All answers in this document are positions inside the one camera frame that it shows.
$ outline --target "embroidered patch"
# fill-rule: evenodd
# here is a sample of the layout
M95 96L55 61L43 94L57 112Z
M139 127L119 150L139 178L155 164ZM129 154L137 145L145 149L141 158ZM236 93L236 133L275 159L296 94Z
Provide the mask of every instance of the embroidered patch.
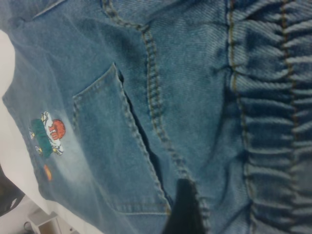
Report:
M33 119L29 129L32 140L37 140L36 151L48 158L52 152L61 155L64 151L60 139L65 135L64 123L59 119L52 119L45 111L41 119Z
M44 168L45 174L48 177L48 180L49 181L52 180L52 173L51 173L50 169L48 168L48 166L44 165L43 168Z

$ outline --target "orange embroidered dot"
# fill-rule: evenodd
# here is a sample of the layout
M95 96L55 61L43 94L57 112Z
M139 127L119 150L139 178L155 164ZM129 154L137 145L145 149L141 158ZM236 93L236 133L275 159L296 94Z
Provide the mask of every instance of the orange embroidered dot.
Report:
M46 174L47 177L48 177L48 180L50 181L50 180L52 179L52 173L51 173L50 169L48 168L47 165L44 165L43 168L44 168L44 170L45 170L45 174Z

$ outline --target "blue denim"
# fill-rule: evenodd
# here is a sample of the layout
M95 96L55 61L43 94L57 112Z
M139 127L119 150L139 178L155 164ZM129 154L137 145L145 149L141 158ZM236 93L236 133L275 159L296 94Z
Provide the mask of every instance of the blue denim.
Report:
M0 1L42 196L159 234L186 179L206 233L310 234L311 27L305 0Z

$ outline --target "black fabric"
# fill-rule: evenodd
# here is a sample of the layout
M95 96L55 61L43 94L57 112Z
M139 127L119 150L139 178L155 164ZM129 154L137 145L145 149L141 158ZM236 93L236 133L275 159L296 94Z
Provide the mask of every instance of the black fabric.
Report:
M0 166L0 216L17 207L24 196L25 194L5 176Z
M162 234L205 233L195 196L194 184L188 179L180 179L175 204Z

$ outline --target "patch pocket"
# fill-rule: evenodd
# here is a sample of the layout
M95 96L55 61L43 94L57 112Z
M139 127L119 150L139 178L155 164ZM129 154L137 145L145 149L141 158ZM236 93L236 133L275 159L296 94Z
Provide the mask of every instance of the patch pocket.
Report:
M73 97L74 131L101 196L123 213L166 213L168 202L116 66Z

